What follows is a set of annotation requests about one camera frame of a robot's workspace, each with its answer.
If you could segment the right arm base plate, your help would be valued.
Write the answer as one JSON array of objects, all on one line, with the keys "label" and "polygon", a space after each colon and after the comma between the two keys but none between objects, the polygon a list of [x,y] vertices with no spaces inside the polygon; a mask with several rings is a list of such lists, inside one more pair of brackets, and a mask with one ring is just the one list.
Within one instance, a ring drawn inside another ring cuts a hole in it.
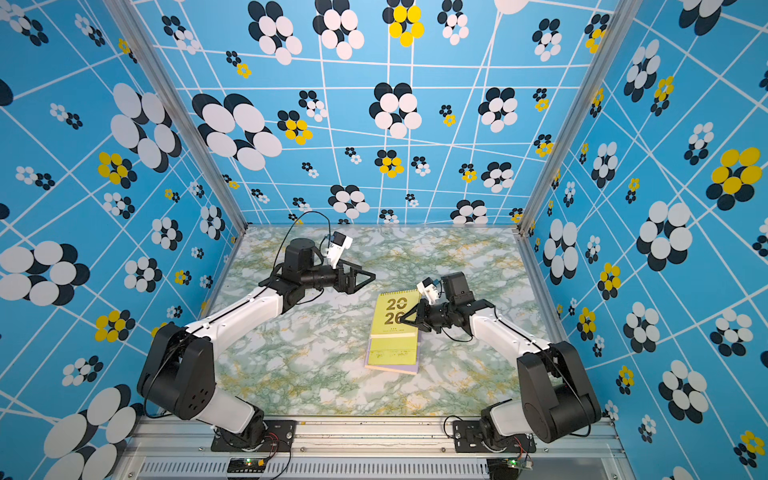
[{"label": "right arm base plate", "polygon": [[499,434],[485,420],[458,420],[451,422],[449,437],[457,453],[499,453],[525,456],[537,451],[531,434],[518,433],[509,436]]}]

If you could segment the aluminium front rail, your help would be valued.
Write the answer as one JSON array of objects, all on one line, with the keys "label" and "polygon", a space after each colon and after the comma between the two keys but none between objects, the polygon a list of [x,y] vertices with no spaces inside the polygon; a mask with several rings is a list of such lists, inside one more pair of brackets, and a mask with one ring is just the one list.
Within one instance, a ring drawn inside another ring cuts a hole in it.
[{"label": "aluminium front rail", "polygon": [[[116,479],[489,479],[490,458],[529,461],[519,479],[633,479],[613,426],[552,444],[535,439],[525,456],[457,453],[455,419],[300,417],[288,452],[213,452],[212,430],[192,422],[147,421],[114,470]],[[264,459],[263,473],[228,473],[231,458]]]}]

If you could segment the left green circuit board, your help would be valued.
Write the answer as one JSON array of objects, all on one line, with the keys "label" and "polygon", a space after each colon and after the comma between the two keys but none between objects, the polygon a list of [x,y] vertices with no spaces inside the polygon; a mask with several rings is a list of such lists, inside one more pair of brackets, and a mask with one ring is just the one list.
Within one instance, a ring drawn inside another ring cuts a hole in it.
[{"label": "left green circuit board", "polygon": [[266,462],[264,459],[231,458],[227,467],[228,473],[263,473]]}]

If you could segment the right green circuit board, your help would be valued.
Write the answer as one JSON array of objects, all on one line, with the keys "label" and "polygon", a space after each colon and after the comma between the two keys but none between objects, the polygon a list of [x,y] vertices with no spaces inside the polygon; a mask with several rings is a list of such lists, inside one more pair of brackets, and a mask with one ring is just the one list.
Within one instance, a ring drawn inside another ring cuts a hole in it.
[{"label": "right green circuit board", "polygon": [[490,458],[486,464],[490,480],[518,480],[532,469],[529,461],[517,459]]}]

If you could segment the green circuit board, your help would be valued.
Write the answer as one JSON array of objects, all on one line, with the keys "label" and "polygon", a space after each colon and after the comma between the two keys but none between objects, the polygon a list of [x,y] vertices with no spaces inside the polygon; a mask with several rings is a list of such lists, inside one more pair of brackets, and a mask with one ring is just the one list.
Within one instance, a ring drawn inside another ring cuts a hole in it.
[{"label": "green circuit board", "polygon": [[517,459],[490,458],[486,464],[490,480],[518,480],[532,469],[529,461]]},{"label": "green circuit board", "polygon": [[263,473],[266,462],[264,459],[231,458],[227,467],[228,473]]}]

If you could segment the left aluminium corner post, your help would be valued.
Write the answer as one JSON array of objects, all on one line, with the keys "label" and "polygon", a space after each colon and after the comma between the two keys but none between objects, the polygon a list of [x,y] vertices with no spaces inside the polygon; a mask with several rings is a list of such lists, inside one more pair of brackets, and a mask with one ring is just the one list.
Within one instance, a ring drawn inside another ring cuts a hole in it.
[{"label": "left aluminium corner post", "polygon": [[243,235],[247,230],[245,217],[229,189],[224,186],[218,166],[174,88],[169,69],[163,65],[158,53],[151,46],[147,30],[140,25],[140,17],[130,1],[105,1],[105,5],[131,49],[136,51],[143,72],[178,127],[181,140],[188,147],[190,155],[216,194],[223,210],[229,215],[234,228],[239,235]]}]

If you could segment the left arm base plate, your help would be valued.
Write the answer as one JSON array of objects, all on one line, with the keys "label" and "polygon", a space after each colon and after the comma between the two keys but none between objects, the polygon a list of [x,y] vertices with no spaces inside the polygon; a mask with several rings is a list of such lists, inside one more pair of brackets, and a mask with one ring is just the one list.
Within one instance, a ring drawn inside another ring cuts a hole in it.
[{"label": "left arm base plate", "polygon": [[257,420],[241,434],[216,428],[213,452],[288,452],[292,447],[296,420]]}]

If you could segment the green desk calendar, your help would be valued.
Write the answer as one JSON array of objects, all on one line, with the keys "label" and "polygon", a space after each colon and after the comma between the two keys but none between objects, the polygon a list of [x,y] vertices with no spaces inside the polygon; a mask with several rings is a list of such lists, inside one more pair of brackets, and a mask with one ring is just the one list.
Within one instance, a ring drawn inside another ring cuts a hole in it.
[{"label": "green desk calendar", "polygon": [[366,360],[374,365],[407,365],[419,362],[419,330],[400,323],[421,296],[417,290],[382,293],[378,296]]}]

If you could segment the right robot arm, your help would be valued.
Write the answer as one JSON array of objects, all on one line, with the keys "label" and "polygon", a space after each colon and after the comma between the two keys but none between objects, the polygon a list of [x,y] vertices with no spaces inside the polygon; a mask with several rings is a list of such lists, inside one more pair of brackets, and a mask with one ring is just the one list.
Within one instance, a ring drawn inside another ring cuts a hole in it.
[{"label": "right robot arm", "polygon": [[508,450],[519,435],[545,443],[565,436],[586,437],[602,417],[597,395],[576,348],[552,343],[504,319],[497,307],[477,299],[463,273],[417,284],[420,300],[401,321],[422,332],[456,327],[499,353],[518,374],[520,399],[481,411],[480,442],[495,453]]}]

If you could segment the purple calendar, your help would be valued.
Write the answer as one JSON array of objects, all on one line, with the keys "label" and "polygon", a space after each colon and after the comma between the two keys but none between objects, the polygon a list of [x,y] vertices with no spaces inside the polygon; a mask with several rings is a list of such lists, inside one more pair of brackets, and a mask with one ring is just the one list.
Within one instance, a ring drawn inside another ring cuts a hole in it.
[{"label": "purple calendar", "polygon": [[399,374],[409,374],[409,375],[416,375],[419,370],[418,361],[412,364],[407,364],[407,365],[392,365],[392,364],[374,365],[369,360],[366,360],[364,366],[371,370],[395,372]]}]

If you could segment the right aluminium corner post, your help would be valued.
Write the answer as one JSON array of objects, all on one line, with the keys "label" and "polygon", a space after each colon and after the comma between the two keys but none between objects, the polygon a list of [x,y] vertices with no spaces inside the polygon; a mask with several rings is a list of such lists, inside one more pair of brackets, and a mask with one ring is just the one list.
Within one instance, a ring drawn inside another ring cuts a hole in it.
[{"label": "right aluminium corner post", "polygon": [[602,86],[642,3],[642,0],[619,1],[617,9],[611,15],[607,38],[595,54],[577,95],[569,107],[562,128],[556,137],[553,153],[544,164],[524,209],[523,220],[519,225],[519,235],[523,239],[527,238],[528,229],[533,224],[550,189],[550,182],[565,160],[568,149],[586,118],[588,105]]}]

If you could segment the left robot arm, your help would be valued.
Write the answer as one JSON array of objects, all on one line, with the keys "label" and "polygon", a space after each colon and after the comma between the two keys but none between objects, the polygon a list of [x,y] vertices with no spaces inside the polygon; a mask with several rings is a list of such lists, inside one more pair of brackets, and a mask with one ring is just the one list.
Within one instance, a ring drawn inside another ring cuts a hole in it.
[{"label": "left robot arm", "polygon": [[283,262],[239,301],[186,326],[161,327],[139,376],[138,393],[181,420],[214,427],[235,449],[257,449],[267,435],[264,413],[217,385],[216,360],[256,327],[299,305],[307,291],[331,288],[351,295],[363,287],[358,276],[375,280],[374,273],[343,260],[352,243],[350,236],[334,232],[321,252],[312,240],[296,238],[286,247]]}]

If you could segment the aluminium corner post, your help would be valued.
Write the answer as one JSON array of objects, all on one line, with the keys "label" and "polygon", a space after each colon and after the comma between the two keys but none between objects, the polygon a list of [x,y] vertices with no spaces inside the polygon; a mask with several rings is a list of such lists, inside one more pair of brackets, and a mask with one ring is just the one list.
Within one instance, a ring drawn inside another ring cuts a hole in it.
[{"label": "aluminium corner post", "polygon": [[163,65],[158,53],[151,46],[147,30],[140,25],[140,17],[130,1],[105,1],[105,5],[131,49],[136,51],[143,72],[178,127],[181,140],[188,147],[190,155],[216,194],[223,210],[229,215],[234,228],[239,235],[243,235],[247,230],[245,217],[229,189],[224,186],[218,166],[174,88],[169,69]]},{"label": "aluminium corner post", "polygon": [[588,105],[602,86],[642,3],[642,0],[619,1],[617,9],[611,15],[607,38],[595,54],[577,95],[569,107],[562,128],[556,137],[553,153],[544,164],[524,209],[523,220],[519,225],[519,235],[523,239],[527,238],[528,229],[533,224],[550,189],[550,182],[565,160],[568,149],[586,118]]}]

